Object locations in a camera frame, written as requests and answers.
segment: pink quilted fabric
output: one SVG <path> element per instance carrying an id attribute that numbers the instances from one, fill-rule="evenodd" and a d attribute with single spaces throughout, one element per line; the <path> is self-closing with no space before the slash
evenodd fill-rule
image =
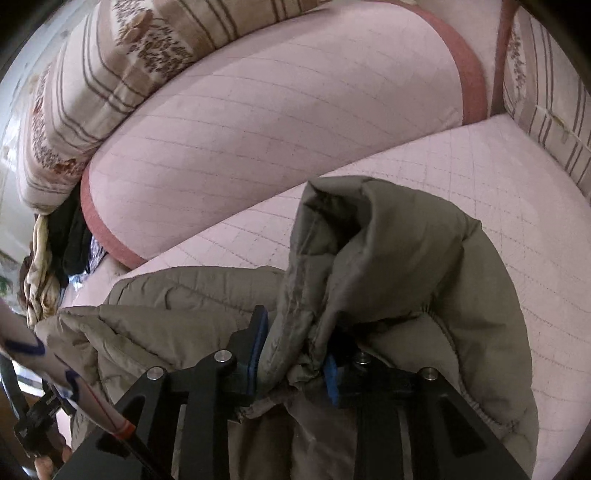
<path id="1" fill-rule="evenodd" d="M 90 230 L 137 267 L 309 177 L 458 127 L 466 95 L 471 121 L 483 118 L 478 60 L 451 29 L 446 45 L 438 22 L 390 4 L 332 6 L 213 53 L 95 155 Z"/>
<path id="2" fill-rule="evenodd" d="M 369 175 L 451 200 L 482 221 L 519 295 L 540 417 L 534 480 L 551 480 L 591 419 L 591 210 L 508 115 L 373 155 Z M 304 185 L 240 212 L 128 276 L 181 265 L 286 268 Z"/>

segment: silver bolt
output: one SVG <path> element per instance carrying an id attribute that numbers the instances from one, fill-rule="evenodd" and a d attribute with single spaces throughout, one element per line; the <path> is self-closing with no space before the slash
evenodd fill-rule
<path id="1" fill-rule="evenodd" d="M 436 368 L 433 367 L 422 368 L 420 369 L 419 373 L 421 374 L 421 377 L 429 381 L 437 380 L 437 378 L 439 377 L 439 372 Z"/>
<path id="2" fill-rule="evenodd" d="M 162 367 L 152 367 L 148 370 L 148 373 L 146 373 L 148 380 L 158 380 L 159 378 L 162 378 L 162 375 L 164 375 L 164 368 Z"/>
<path id="3" fill-rule="evenodd" d="M 218 350 L 213 357 L 216 362 L 224 364 L 232 359 L 232 352 L 230 350 Z"/>
<path id="4" fill-rule="evenodd" d="M 357 352 L 353 357 L 353 361 L 358 365 L 367 365 L 371 362 L 371 357 L 366 352 Z"/>

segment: striped cushion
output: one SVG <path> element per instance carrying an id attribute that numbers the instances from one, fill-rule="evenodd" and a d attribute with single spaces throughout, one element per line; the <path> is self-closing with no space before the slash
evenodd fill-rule
<path id="1" fill-rule="evenodd" d="M 100 0 L 41 76 L 21 133 L 23 201 L 50 213 L 153 92 L 254 30 L 324 0 Z"/>
<path id="2" fill-rule="evenodd" d="M 509 39 L 504 98 L 513 119 L 591 200 L 591 96 L 556 41 L 523 8 Z"/>

